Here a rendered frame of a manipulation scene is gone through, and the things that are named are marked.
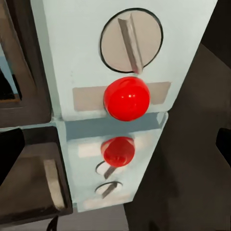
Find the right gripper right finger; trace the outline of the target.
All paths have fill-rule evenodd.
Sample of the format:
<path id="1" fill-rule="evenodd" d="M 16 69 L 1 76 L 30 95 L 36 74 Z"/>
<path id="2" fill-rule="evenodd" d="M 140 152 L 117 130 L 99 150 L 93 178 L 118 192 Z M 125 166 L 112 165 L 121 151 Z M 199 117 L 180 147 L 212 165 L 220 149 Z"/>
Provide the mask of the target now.
<path id="1" fill-rule="evenodd" d="M 231 167 L 231 130 L 220 128 L 215 143 Z"/>

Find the microwave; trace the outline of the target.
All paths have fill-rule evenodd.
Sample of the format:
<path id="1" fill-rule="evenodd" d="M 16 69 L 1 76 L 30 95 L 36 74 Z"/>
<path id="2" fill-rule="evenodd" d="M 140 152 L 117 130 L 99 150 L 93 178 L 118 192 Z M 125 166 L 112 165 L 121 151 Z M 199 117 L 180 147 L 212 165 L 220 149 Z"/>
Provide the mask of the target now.
<path id="1" fill-rule="evenodd" d="M 218 0 L 0 0 L 0 128 L 173 106 Z"/>

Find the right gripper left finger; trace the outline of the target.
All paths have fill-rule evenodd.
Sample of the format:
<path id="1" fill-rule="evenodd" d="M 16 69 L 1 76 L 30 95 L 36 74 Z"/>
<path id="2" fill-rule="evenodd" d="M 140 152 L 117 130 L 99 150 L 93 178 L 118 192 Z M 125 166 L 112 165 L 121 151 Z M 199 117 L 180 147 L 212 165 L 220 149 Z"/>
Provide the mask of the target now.
<path id="1" fill-rule="evenodd" d="M 3 184 L 24 146 L 24 135 L 20 128 L 0 133 L 0 185 Z"/>

